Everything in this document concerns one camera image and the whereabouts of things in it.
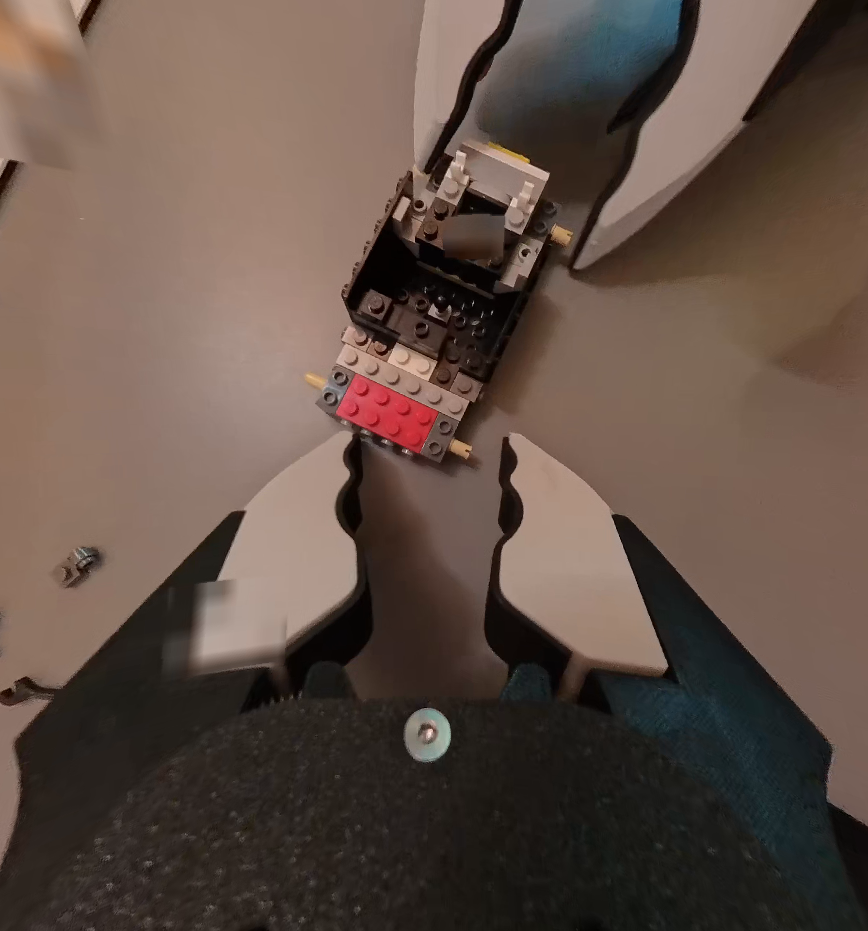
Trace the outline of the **toy brick car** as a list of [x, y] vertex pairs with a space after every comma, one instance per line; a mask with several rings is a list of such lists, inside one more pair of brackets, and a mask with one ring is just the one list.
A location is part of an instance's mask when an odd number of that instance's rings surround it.
[[549, 175], [492, 143], [413, 169], [364, 245], [342, 299], [349, 324], [318, 406], [381, 446], [468, 459], [456, 434], [496, 373], [547, 250], [569, 245]]

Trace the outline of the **small grey toy brick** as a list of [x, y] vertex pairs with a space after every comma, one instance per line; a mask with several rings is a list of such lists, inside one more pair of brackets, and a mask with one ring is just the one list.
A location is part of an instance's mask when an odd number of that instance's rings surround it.
[[77, 546], [50, 572], [61, 588], [75, 588], [102, 564], [102, 550], [95, 546]]

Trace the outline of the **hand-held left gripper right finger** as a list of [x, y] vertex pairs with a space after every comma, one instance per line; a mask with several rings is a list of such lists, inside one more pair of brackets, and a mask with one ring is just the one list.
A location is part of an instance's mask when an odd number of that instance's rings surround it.
[[669, 661], [603, 497], [520, 433], [502, 441], [498, 482], [484, 633], [509, 678], [538, 668], [550, 692], [581, 692], [596, 672], [662, 679]]

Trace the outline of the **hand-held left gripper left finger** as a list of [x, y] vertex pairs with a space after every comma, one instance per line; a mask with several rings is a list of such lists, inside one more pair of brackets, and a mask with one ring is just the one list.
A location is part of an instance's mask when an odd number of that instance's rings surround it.
[[361, 521], [361, 445], [336, 433], [243, 512], [218, 575], [218, 665], [346, 665], [372, 632]]

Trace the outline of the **grey desk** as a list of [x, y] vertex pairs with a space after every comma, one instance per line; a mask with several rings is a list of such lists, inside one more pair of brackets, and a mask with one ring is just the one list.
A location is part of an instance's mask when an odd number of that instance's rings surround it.
[[[334, 432], [304, 383], [412, 156], [420, 5], [115, 2], [107, 134], [0, 205], [0, 690], [61, 683]], [[868, 20], [636, 239], [553, 264], [464, 437], [367, 452], [366, 696], [496, 692], [498, 452], [519, 432], [653, 540], [832, 742], [868, 823]], [[75, 588], [53, 567], [102, 564]], [[17, 797], [0, 706], [0, 855]]]

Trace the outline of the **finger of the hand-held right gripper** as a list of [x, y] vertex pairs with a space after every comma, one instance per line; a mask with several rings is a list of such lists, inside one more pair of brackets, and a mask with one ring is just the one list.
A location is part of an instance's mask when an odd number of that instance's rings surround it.
[[637, 234], [743, 131], [811, 1], [684, 2], [670, 58], [627, 120], [622, 161], [569, 266], [589, 268]]
[[521, 1], [425, 2], [414, 102], [417, 169], [433, 169], [451, 143], [520, 12]]

